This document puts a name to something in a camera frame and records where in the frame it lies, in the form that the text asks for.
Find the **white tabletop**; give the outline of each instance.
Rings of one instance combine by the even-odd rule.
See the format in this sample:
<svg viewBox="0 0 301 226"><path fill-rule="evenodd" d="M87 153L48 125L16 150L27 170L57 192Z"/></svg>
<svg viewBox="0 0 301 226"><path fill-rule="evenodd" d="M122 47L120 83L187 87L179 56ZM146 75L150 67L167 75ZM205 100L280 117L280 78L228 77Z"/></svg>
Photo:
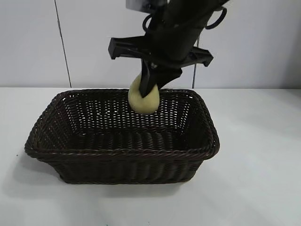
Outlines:
<svg viewBox="0 0 301 226"><path fill-rule="evenodd" d="M301 90L196 89L220 152L171 185L68 185L24 154L67 89L0 88L1 226L299 226Z"/></svg>

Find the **yellow object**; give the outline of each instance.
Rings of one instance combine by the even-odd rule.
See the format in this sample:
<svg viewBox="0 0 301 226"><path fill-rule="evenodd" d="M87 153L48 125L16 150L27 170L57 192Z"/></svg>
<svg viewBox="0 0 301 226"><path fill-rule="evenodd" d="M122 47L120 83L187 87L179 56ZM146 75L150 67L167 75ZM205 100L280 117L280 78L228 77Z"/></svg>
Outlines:
<svg viewBox="0 0 301 226"><path fill-rule="evenodd" d="M152 114L159 108L160 96L158 86L155 85L151 92L142 97L139 91L139 85L141 82L141 74L139 74L130 86L128 91L128 102L131 108L140 114Z"/></svg>

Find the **brown wicker basket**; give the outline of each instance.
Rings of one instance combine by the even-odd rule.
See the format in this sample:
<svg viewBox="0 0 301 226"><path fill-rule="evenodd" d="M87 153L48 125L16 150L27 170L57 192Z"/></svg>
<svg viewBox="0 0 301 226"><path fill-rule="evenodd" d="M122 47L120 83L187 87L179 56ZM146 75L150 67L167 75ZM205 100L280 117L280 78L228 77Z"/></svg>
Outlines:
<svg viewBox="0 0 301 226"><path fill-rule="evenodd" d="M126 89L58 94L25 144L72 184L166 184L190 180L219 139L202 98L165 89L152 115L131 110Z"/></svg>

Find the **basket rim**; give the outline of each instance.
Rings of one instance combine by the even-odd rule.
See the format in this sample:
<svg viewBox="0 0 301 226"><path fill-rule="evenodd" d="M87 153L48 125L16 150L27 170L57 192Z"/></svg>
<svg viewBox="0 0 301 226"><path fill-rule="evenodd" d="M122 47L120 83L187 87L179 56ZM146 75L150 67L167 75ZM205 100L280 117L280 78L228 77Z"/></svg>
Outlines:
<svg viewBox="0 0 301 226"><path fill-rule="evenodd" d="M214 124L212 122L210 113L206 107L206 104L204 100L201 98L201 96L196 93L195 91L191 89L161 89L160 94L164 94L167 92L176 92L176 93L188 93L189 95L194 95L196 99L201 104L201 108L203 109L205 113L205 119L210 127L210 135L212 139L210 139L210 142L208 142L207 146L201 147L201 148L192 148L192 149L184 149L184 150L165 150L165 149L129 149L129 148L116 148L116 149L51 149L51 148L39 148L39 133L38 130L45 124L44 122L48 120L49 116L51 115L54 108L57 106L57 104L64 99L69 94L74 93L81 93L81 94L89 94L89 93L95 93L95 92L128 92L128 89L75 89L75 90L68 90L62 93L57 94L51 101L51 103L47 106L46 110L42 113L42 115L38 118L36 123L34 124L28 139L25 144L25 152L28 155L32 155L33 157L36 155L43 155L45 158L52 158L54 155L59 155L60 158L62 156L67 156L67 158L73 156L73 157L87 157L88 155L97 157L113 157L113 156L122 156L126 155L126 157L139 157L143 155L143 157L176 157L181 158L183 155L185 155L185 158L187 159L189 156L190 158L202 158L210 159L214 155L217 154L220 144L219 139L217 136L216 129L214 127Z"/></svg>

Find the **white wall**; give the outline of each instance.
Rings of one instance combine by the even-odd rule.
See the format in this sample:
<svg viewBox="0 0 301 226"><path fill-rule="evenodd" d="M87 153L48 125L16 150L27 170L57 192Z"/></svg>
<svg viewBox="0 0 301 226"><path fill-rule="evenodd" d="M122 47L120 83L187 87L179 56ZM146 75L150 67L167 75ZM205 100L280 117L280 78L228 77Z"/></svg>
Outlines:
<svg viewBox="0 0 301 226"><path fill-rule="evenodd" d="M0 0L0 86L69 86L53 0Z"/></svg>
<svg viewBox="0 0 301 226"><path fill-rule="evenodd" d="M238 0L201 48L215 59L198 65L196 88L301 88L301 1Z"/></svg>
<svg viewBox="0 0 301 226"><path fill-rule="evenodd" d="M108 54L110 37L143 34L145 14L125 0L57 0L74 87L128 87L138 59ZM215 59L198 66L196 88L301 87L301 1L232 0L201 46ZM68 87L54 0L0 0L0 86ZM170 87L191 88L193 67Z"/></svg>

